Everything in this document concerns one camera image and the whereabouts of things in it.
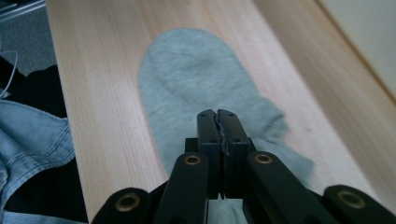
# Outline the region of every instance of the floor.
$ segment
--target floor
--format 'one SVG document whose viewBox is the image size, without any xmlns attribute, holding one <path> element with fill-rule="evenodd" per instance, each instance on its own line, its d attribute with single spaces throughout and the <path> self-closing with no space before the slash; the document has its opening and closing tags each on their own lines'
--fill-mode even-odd
<svg viewBox="0 0 396 224">
<path fill-rule="evenodd" d="M 16 50 L 17 67 L 24 75 L 56 64 L 45 7 L 0 21 L 0 52 Z M 15 55 L 1 55 L 15 63 Z"/>
</svg>

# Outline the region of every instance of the wooden board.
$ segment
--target wooden board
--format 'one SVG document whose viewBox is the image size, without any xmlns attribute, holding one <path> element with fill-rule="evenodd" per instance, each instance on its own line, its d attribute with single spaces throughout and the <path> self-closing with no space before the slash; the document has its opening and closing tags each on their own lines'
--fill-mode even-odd
<svg viewBox="0 0 396 224">
<path fill-rule="evenodd" d="M 137 72 L 151 41 L 179 27 L 222 38 L 285 111 L 284 140 L 316 163 L 312 190 L 346 184 L 396 211 L 396 108 L 315 2 L 68 0 L 47 9 L 89 220 L 113 192 L 166 180 Z"/>
</svg>

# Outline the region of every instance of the gray sock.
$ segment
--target gray sock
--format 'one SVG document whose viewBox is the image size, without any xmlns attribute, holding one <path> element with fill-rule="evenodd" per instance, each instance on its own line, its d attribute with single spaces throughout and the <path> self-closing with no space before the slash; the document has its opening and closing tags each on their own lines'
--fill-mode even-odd
<svg viewBox="0 0 396 224">
<path fill-rule="evenodd" d="M 197 114 L 225 109 L 238 116 L 258 150 L 277 155 L 308 185 L 313 162 L 278 138 L 287 129 L 282 112 L 260 96 L 231 49 L 212 34 L 195 29 L 161 34 L 143 59 L 139 88 L 168 174 L 184 153 L 185 138 L 197 136 Z M 211 201 L 209 223 L 246 223 L 241 200 Z"/>
</svg>

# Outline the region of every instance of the metal rivet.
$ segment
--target metal rivet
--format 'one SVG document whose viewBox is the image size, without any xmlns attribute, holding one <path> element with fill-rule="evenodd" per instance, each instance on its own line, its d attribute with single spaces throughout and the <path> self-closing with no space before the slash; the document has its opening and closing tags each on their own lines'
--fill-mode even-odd
<svg viewBox="0 0 396 224">
<path fill-rule="evenodd" d="M 337 193 L 337 196 L 341 202 L 348 205 L 349 207 L 363 208 L 366 206 L 366 202 L 363 200 L 363 198 L 353 192 L 341 190 Z"/>
<path fill-rule="evenodd" d="M 254 160 L 262 164 L 268 164 L 272 162 L 272 158 L 264 154 L 257 155 Z"/>
<path fill-rule="evenodd" d="M 201 158 L 197 156 L 188 156 L 186 159 L 184 159 L 184 162 L 188 165 L 196 165 L 201 162 Z"/>
<path fill-rule="evenodd" d="M 116 208 L 120 212 L 129 212 L 140 204 L 140 198 L 135 193 L 126 193 L 116 202 Z"/>
</svg>

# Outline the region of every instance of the blue denim fabric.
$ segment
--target blue denim fabric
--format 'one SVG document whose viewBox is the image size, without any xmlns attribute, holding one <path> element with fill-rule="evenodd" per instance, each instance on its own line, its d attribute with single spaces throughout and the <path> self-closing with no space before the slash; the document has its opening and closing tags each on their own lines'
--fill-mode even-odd
<svg viewBox="0 0 396 224">
<path fill-rule="evenodd" d="M 46 169 L 65 165 L 74 157 L 67 119 L 0 100 L 0 221 L 60 223 L 57 217 L 24 214 L 19 217 L 5 213 L 4 207 L 9 197 L 29 178 Z"/>
</svg>

